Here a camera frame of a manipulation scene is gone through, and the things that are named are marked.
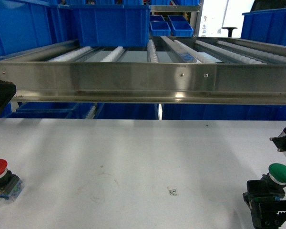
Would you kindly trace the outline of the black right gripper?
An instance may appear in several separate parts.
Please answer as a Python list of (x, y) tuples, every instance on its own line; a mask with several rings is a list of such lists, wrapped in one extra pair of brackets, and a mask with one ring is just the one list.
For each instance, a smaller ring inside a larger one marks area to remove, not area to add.
[(249, 180), (243, 193), (250, 209), (255, 229), (277, 229), (286, 222), (286, 183), (278, 184), (270, 179)]

